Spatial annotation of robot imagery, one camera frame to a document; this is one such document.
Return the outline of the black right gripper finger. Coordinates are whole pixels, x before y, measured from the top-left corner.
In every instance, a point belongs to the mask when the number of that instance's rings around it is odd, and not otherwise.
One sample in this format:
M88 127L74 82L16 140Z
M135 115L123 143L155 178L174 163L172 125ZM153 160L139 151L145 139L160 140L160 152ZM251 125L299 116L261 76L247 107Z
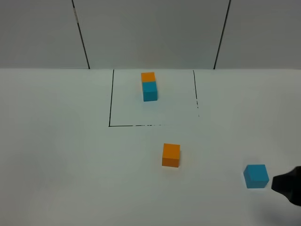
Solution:
M271 189L285 196L290 203L301 205L301 167L297 166L288 173L274 176Z

